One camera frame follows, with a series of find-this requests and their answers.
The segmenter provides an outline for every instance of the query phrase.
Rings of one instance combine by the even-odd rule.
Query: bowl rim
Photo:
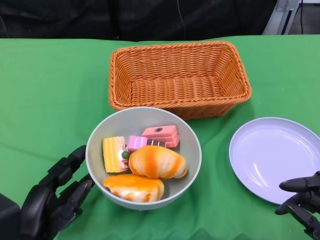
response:
[[[111,192],[109,192],[108,190],[106,190],[102,184],[96,179],[96,177],[94,176],[94,174],[92,173],[91,169],[90,169],[90,166],[89,166],[89,158],[88,158],[88,147],[86,147],[85,149],[85,163],[86,163],[86,168],[88,169],[89,171],[89,174],[92,178],[92,180],[95,182],[95,184],[99,187],[99,189],[106,195],[108,195],[110,198],[113,198],[113,199],[116,199],[122,203],[125,203],[125,204],[130,204],[130,205],[136,205],[136,206],[153,206],[153,205],[157,205],[157,204],[161,204],[161,203],[165,203],[167,201],[170,201],[172,199],[175,199],[176,197],[178,197],[179,195],[181,195],[185,190],[187,190],[190,185],[194,182],[194,180],[196,179],[196,177],[198,176],[198,173],[199,173],[199,170],[200,170],[200,167],[201,167],[201,163],[202,163],[202,151],[201,151],[201,146],[200,146],[200,143],[199,143],[199,140],[198,140],[198,137],[197,135],[195,134],[195,132],[193,131],[193,129],[183,120],[181,119],[180,117],[178,117],[177,115],[169,112],[169,111],[166,111],[166,110],[163,110],[161,108],[156,108],[156,107],[148,107],[148,106],[139,106],[139,107],[130,107],[130,108],[127,108],[127,109],[124,109],[124,110],[120,110],[120,111],[117,111],[113,114],[111,114],[110,116],[106,117],[104,120],[102,120],[95,128],[94,130],[92,131],[89,139],[88,139],[88,142],[86,144],[86,146],[89,145],[90,141],[91,141],[91,138],[93,137],[94,133],[96,132],[96,130],[100,127],[100,125],[102,125],[105,121],[107,121],[109,118],[113,117],[114,115],[116,114],[119,114],[121,112],[124,112],[124,111],[133,111],[134,109],[154,109],[154,110],[157,110],[157,111],[162,111],[162,112],[166,112],[167,114],[170,114],[172,116],[174,116],[175,118],[177,118],[178,120],[180,120],[182,123],[184,123],[188,128],[189,130],[191,131],[191,133],[193,134],[193,136],[195,137],[195,140],[197,142],[197,147],[199,149],[199,164],[198,164],[198,167],[195,171],[195,174],[193,176],[193,178],[189,181],[189,183],[183,188],[181,189],[179,192],[177,192],[176,194],[170,196],[170,197],[167,197],[165,199],[162,199],[162,200],[159,200],[159,201],[153,201],[153,202],[135,202],[135,201],[129,201],[129,200],[125,200],[123,198],[120,198],[114,194],[112,194]]]

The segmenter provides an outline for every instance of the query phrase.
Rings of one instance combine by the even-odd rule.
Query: cable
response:
[[[302,11],[304,9],[304,0],[301,0],[300,6],[301,6],[301,9],[300,9],[300,25],[301,25],[301,34],[303,35],[304,34],[304,26],[302,24]]]
[[[180,15],[180,18],[181,18],[181,22],[183,24],[183,30],[184,30],[183,41],[185,41],[186,40],[186,32],[187,32],[186,24],[185,24],[184,18],[181,15],[180,6],[179,6],[179,0],[176,0],[176,3],[178,5],[178,11],[179,11],[179,15]]]
[[[4,28],[5,35],[6,35],[6,37],[9,39],[9,38],[10,38],[10,35],[9,35],[9,33],[8,33],[7,25],[6,25],[4,19],[2,18],[1,15],[0,15],[0,20],[1,20],[2,26],[3,26],[3,28]]]

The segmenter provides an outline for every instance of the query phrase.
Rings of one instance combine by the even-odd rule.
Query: black curtain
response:
[[[276,0],[0,0],[0,38],[203,40],[260,35]]]

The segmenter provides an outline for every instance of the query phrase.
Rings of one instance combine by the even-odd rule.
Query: basket rim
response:
[[[139,51],[141,49],[153,49],[156,47],[162,48],[162,47],[166,47],[166,48],[175,48],[175,47],[183,47],[183,46],[187,46],[187,47],[192,47],[192,46],[197,46],[197,45],[216,45],[217,47],[221,47],[221,46],[227,46],[229,48],[232,48],[234,50],[237,50],[235,45],[233,45],[231,42],[229,41],[212,41],[212,40],[203,40],[203,41],[190,41],[190,42],[168,42],[168,43],[159,43],[159,44],[152,44],[152,45],[136,45],[136,46],[125,46],[125,47],[120,47],[117,48],[116,50],[114,50],[111,53],[111,56],[114,54],[119,54],[122,52],[129,52],[129,51]]]
[[[130,52],[130,51],[140,51],[141,49],[154,49],[155,47],[159,48],[176,48],[176,47],[193,47],[193,46],[227,46],[232,54],[235,55],[237,61],[237,68],[240,72],[240,80],[241,83],[244,85],[244,93],[237,94],[234,96],[213,96],[213,97],[205,97],[205,98],[194,98],[194,99],[174,99],[174,100],[166,100],[166,101],[149,101],[149,102],[138,102],[138,103],[121,103],[117,100],[116,97],[116,86],[114,83],[116,75],[116,68],[115,68],[115,60],[116,57],[123,53],[123,52]],[[163,44],[152,44],[152,45],[138,45],[138,46],[129,46],[129,47],[122,47],[113,51],[110,55],[110,63],[109,63],[109,83],[108,83],[108,95],[109,95],[109,104],[115,109],[123,109],[123,108],[132,108],[132,107],[139,107],[139,106],[154,106],[154,107],[169,107],[176,108],[176,107],[183,107],[182,104],[194,104],[196,106],[205,106],[205,105],[219,105],[219,104],[238,104],[245,102],[248,100],[252,95],[252,88],[250,86],[247,73],[245,71],[245,66],[240,58],[239,52],[237,48],[228,41],[200,41],[200,42],[183,42],[183,43],[163,43]]]

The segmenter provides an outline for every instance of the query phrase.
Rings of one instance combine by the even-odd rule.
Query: orange bread roll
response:
[[[159,201],[165,190],[164,184],[159,179],[133,174],[109,176],[102,185],[119,198],[138,203]]]
[[[147,145],[133,152],[129,158],[129,168],[137,176],[150,179],[182,178],[188,171],[183,156],[162,146]]]

